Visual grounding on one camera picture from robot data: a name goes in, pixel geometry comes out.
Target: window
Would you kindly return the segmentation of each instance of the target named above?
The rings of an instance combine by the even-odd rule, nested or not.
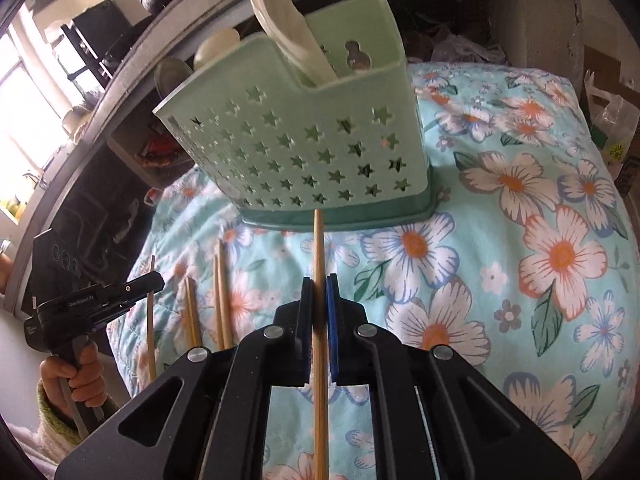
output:
[[[11,38],[0,38],[0,204],[14,212],[42,168],[68,140],[62,121],[26,71]]]

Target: person's hand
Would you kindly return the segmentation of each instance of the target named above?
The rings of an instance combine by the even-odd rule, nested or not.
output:
[[[73,416],[60,389],[60,377],[69,380],[73,390],[71,398],[75,402],[84,402],[88,408],[98,408],[107,400],[106,384],[102,378],[104,366],[98,361],[98,347],[93,341],[82,349],[80,364],[79,372],[56,356],[49,356],[40,364],[40,377],[47,399],[68,418]]]

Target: blue floral fabric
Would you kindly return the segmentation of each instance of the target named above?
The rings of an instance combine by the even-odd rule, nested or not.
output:
[[[410,67],[424,149],[438,179],[423,222],[325,235],[327,272],[405,344],[449,344],[578,464],[617,442],[639,364],[638,253],[568,81],[476,64]],[[158,373],[187,349],[184,278],[197,283],[215,350],[212,261],[222,238],[235,341],[269,324],[310,274],[312,236],[250,228],[198,168],[165,190],[131,277],[164,276]],[[145,301],[108,327],[132,396],[149,382]],[[312,388],[273,392],[267,479],[311,480]],[[369,393],[331,385],[334,478],[375,478]]]

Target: chopstick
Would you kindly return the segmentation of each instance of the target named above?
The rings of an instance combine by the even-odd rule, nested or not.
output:
[[[220,302],[218,303],[218,309],[220,311],[220,325],[222,326],[222,341],[224,349],[231,348],[234,345],[234,338],[231,333],[231,318],[230,304],[228,288],[226,286],[226,258],[225,258],[225,245],[222,240],[218,240],[218,295],[220,296]]]
[[[324,226],[322,211],[314,211],[314,310],[313,310],[313,373],[314,373],[314,479],[329,478],[329,409],[326,298],[324,294]]]
[[[187,327],[189,333],[190,348],[202,346],[202,335],[200,334],[200,321],[198,320],[198,309],[196,307],[196,287],[195,282],[187,276],[185,278],[187,286]]]
[[[151,255],[149,272],[156,270],[156,256]],[[146,295],[146,357],[149,366],[149,377],[152,381],[158,378],[156,369],[156,342],[154,339],[154,294],[150,292]]]
[[[222,337],[222,313],[220,312],[220,286],[218,285],[218,255],[213,257],[213,298],[216,305],[216,346],[218,350],[225,350],[225,341]]]

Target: star-shaped hole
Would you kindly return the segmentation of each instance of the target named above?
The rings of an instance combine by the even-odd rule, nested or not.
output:
[[[340,170],[338,171],[330,171],[329,172],[329,180],[333,180],[334,182],[337,182],[338,184],[340,184],[340,181],[342,179],[346,178],[342,173],[340,173]]]
[[[358,174],[359,175],[364,175],[367,178],[369,178],[371,173],[375,173],[375,172],[371,169],[371,165],[370,164],[366,164],[365,166],[358,166]]]
[[[411,184],[409,184],[407,182],[407,179],[396,180],[396,186],[394,187],[394,189],[399,189],[400,191],[404,191],[405,189],[407,189],[410,186],[411,186]]]
[[[388,112],[386,106],[382,108],[373,108],[373,122],[380,123],[383,126],[386,126],[386,122],[393,117],[392,114]]]
[[[350,134],[351,131],[356,127],[356,124],[351,121],[351,118],[347,117],[345,119],[337,119],[338,121],[338,131],[345,132]]]
[[[315,142],[320,142],[322,132],[318,130],[318,127],[314,124],[311,128],[305,128],[306,138],[313,139]]]
[[[396,134],[382,137],[382,141],[380,142],[380,146],[389,148],[390,150],[393,150],[398,144],[400,144],[400,141],[396,138]]]
[[[248,136],[253,137],[255,128],[251,126],[247,121],[243,121],[240,124],[240,131],[246,133]]]
[[[254,86],[246,91],[246,96],[249,101],[256,101],[260,103],[264,97],[264,92],[262,92],[257,86]]]
[[[282,169],[282,166],[278,164],[275,160],[272,160],[271,162],[269,162],[268,166],[271,171],[275,171],[276,173],[280,173],[280,170]]]
[[[378,193],[382,193],[382,190],[378,187],[378,184],[374,184],[373,186],[367,186],[365,195],[377,196]]]
[[[289,138],[287,134],[282,134],[281,136],[278,137],[278,143],[279,145],[284,146],[285,148],[290,148],[291,144],[293,143],[293,140]]]
[[[256,152],[259,152],[263,155],[266,155],[267,152],[269,151],[268,147],[264,145],[264,143],[262,141],[260,142],[256,142],[254,144],[254,148]]]
[[[353,153],[357,156],[362,156],[362,152],[364,151],[364,147],[361,142],[356,142],[355,144],[349,145],[349,154]]]
[[[233,115],[233,117],[237,117],[239,109],[240,109],[240,107],[235,102],[233,102],[231,99],[229,99],[229,101],[226,102],[226,113],[227,114]]]
[[[328,149],[324,150],[324,152],[318,152],[318,159],[321,162],[326,162],[327,164],[331,164],[332,158],[335,158],[335,155],[332,155]]]
[[[396,170],[398,173],[400,173],[400,170],[402,170],[402,168],[406,168],[406,164],[402,161],[402,157],[396,158],[396,160],[393,160],[392,158],[389,159],[390,170]]]
[[[354,197],[348,189],[338,192],[338,197],[345,199],[347,202]]]
[[[318,181],[314,179],[313,175],[302,177],[302,181],[311,187],[315,186],[318,183]]]
[[[276,127],[276,124],[278,124],[278,121],[280,120],[280,118],[276,117],[276,115],[274,115],[273,111],[271,110],[269,110],[268,114],[263,115],[262,118],[264,119],[264,124],[270,124],[274,128]]]
[[[292,161],[294,166],[299,167],[301,170],[304,168],[305,161],[302,160],[299,155],[292,156],[292,157],[289,157],[289,158],[291,159],[291,161]]]

